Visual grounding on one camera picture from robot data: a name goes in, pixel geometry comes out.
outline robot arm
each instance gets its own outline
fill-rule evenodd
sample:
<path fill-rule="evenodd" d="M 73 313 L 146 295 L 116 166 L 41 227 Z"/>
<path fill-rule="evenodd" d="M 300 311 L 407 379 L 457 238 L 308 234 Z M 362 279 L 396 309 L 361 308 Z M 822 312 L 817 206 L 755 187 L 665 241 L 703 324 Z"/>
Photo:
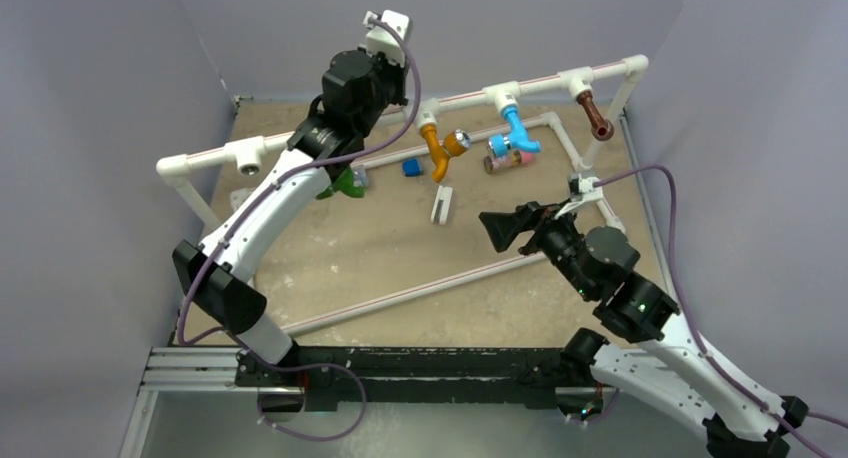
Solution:
<path fill-rule="evenodd" d="M 173 252 L 183 291 L 225 330 L 271 364 L 296 359 L 297 344 L 265 312 L 267 300 L 247 285 L 271 244 L 319 194 L 350 173 L 353 158 L 389 105 L 405 106 L 409 63 L 395 38 L 371 21 L 396 30 L 403 42 L 412 23 L 385 11 L 369 12 L 365 45 L 337 54 L 322 78 L 322 94 L 310 106 L 288 147 L 245 203 L 220 228 L 194 246 L 181 242 Z M 318 160 L 332 163 L 311 168 Z M 209 262 L 210 250 L 219 250 Z M 203 266 L 205 273 L 200 273 Z"/>
<path fill-rule="evenodd" d="M 581 329 L 566 351 L 582 360 L 596 380 L 629 391 L 703 436 L 714 457 L 785 457 L 789 445 L 782 436 L 787 430 L 737 391 L 709 359 L 756 390 L 769 410 L 782 409 L 782 418 L 793 427 L 803 422 L 806 405 L 756 383 L 703 338 L 707 353 L 702 353 L 683 310 L 634 271 L 640 255 L 624 233 L 608 226 L 586 235 L 577 231 L 576 209 L 603 198 L 594 181 L 589 175 L 573 175 L 571 197 L 563 203 L 530 202 L 515 213 L 481 213 L 480 220 L 499 252 L 519 233 L 532 231 L 519 252 L 544 253 L 584 301 L 598 303 L 593 315 L 606 329 L 638 346 L 624 350 Z"/>

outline green object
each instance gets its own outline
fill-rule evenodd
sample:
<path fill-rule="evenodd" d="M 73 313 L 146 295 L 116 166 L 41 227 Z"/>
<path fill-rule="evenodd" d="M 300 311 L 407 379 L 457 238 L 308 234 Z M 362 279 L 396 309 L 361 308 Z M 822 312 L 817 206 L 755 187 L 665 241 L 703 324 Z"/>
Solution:
<path fill-rule="evenodd" d="M 336 181 L 315 198 L 323 200 L 333 196 L 337 191 L 351 198 L 362 198 L 365 196 L 365 188 L 356 186 L 354 183 L 353 170 L 350 167 L 345 168 L 345 171 L 336 178 Z"/>

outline blue faucet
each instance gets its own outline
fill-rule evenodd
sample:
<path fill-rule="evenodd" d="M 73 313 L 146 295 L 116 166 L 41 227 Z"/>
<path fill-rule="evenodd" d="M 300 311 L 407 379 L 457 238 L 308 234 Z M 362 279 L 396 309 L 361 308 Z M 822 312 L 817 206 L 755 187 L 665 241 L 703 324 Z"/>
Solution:
<path fill-rule="evenodd" d="M 509 105 L 503 109 L 501 115 L 507 123 L 509 123 L 510 132 L 508 136 L 495 135 L 489 138 L 489 149 L 495 158 L 505 156 L 510 149 L 518 149 L 528 153 L 539 153 L 542 151 L 542 146 L 538 141 L 531 141 L 530 135 L 527 134 L 527 128 L 521 123 L 521 117 L 518 115 L 518 107 Z"/>

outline blue cube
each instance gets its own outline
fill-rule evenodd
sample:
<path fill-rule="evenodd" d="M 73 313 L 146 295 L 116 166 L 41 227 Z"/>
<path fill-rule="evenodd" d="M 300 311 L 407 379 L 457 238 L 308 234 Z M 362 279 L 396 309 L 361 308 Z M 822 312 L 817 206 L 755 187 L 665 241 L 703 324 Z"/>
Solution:
<path fill-rule="evenodd" d="M 420 176 L 424 174 L 424 171 L 421 170 L 421 163 L 418 162 L 418 158 L 406 160 L 401 166 L 403 167 L 404 176 Z"/>

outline pvc pipe frame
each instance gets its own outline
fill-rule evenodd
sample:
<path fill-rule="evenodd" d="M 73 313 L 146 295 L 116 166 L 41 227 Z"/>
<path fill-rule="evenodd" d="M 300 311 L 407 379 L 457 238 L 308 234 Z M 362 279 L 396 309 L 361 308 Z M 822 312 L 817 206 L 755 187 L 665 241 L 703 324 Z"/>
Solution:
<path fill-rule="evenodd" d="M 580 155 L 577 154 L 577 150 L 574 148 L 574 145 L 572 144 L 571 139 L 568 137 L 568 134 L 566 134 L 565 129 L 562 126 L 562 122 L 560 121 L 560 118 L 556 113 L 542 113 L 541 115 L 536 116 L 534 118 L 522 120 L 522 124 L 528 129 L 537 126 L 549 126 L 556 134 L 560 144 L 562 144 L 563 147 L 566 149 L 566 152 L 568 153 L 572 163 L 576 163 L 580 160 Z M 498 127 L 471 133 L 469 134 L 469 137 L 471 138 L 471 142 L 474 143 L 477 141 L 487 140 L 491 136 L 497 134 L 508 132 L 509 129 L 509 125 L 501 125 Z M 421 145 L 402 151 L 396 151 L 394 153 L 387 153 L 385 155 L 377 156 L 374 158 L 368 158 L 360 161 L 359 164 L 364 166 L 365 169 L 371 169 L 379 166 L 397 163 L 403 160 L 408 160 L 416 156 L 426 155 L 428 153 L 429 150 L 427 148 L 427 145 Z M 610 208 L 609 203 L 607 203 L 606 199 L 598 201 L 597 203 L 607 225 L 620 227 L 621 220 L 617 216 L 615 216 L 615 213 L 613 213 L 612 208 Z M 382 310 L 383 308 L 399 305 L 401 303 L 405 303 L 407 301 L 411 301 L 416 298 L 421 298 L 427 295 L 432 295 L 440 291 L 448 290 L 450 288 L 464 285 L 466 283 L 481 280 L 483 278 L 493 276 L 498 273 L 514 270 L 516 268 L 520 268 L 531 263 L 536 263 L 544 259 L 545 255 L 542 253 L 536 253 L 530 256 L 510 258 L 491 265 L 486 265 L 480 268 L 466 271 L 464 273 L 448 276 L 446 278 L 442 278 L 424 285 L 399 291 L 397 293 L 381 296 L 379 298 L 375 298 L 373 300 L 369 300 L 363 303 L 358 303 L 356 305 L 348 306 L 346 308 L 324 313 L 323 315 L 307 318 L 306 320 L 287 325 L 283 328 L 283 330 L 293 337 L 298 335 L 304 335 L 306 333 L 311 333 L 323 328 L 333 326 L 343 321 L 351 320 L 358 316 L 374 313 L 376 311 Z"/>
<path fill-rule="evenodd" d="M 624 82 L 616 92 L 612 104 L 607 110 L 605 116 L 605 118 L 607 118 L 610 122 L 617 123 L 618 116 L 624 110 L 624 105 L 630 98 L 630 94 L 642 79 L 642 76 L 645 74 L 647 69 L 648 58 L 644 55 L 634 55 L 604 65 L 574 68 L 543 78 L 536 78 L 521 82 L 511 81 L 498 85 L 487 86 L 483 90 L 473 93 L 427 100 L 425 103 L 422 103 L 422 105 L 425 106 L 421 107 L 419 113 L 426 112 L 432 113 L 433 116 L 437 116 L 449 111 L 472 108 L 475 106 L 494 105 L 495 98 L 503 93 L 509 93 L 516 99 L 521 96 L 534 93 L 560 90 L 567 90 L 570 94 L 573 94 L 573 91 L 585 90 L 595 80 L 623 77 Z M 402 123 L 406 113 L 407 110 L 405 109 L 388 112 L 380 117 L 376 126 L 387 126 Z M 236 162 L 238 164 L 240 161 L 245 160 L 245 157 L 249 157 L 248 159 L 252 159 L 254 157 L 261 158 L 270 151 L 282 150 L 286 147 L 286 143 L 291 135 L 292 132 L 267 137 L 245 138 L 243 140 L 227 143 L 226 146 L 202 151 L 200 153 L 165 157 L 160 159 L 156 164 L 156 171 L 168 185 L 177 190 L 177 193 L 182 196 L 186 203 L 188 203 L 189 207 L 191 207 L 195 214 L 197 214 L 197 216 L 200 217 L 206 225 L 217 228 L 221 226 L 222 220 L 215 215 L 209 204 L 206 203 L 191 184 L 188 179 L 189 175 L 191 175 L 193 171 L 197 171 L 199 169 L 222 165 L 227 162 Z M 572 159 L 574 169 L 577 171 L 583 171 L 591 169 L 594 166 L 595 159 L 603 147 L 603 143 L 593 140 L 586 151 L 586 154 L 582 157 L 580 157 L 577 150 L 574 149 L 573 144 L 566 145 L 563 143 L 563 146 L 565 146 L 569 157 Z"/>

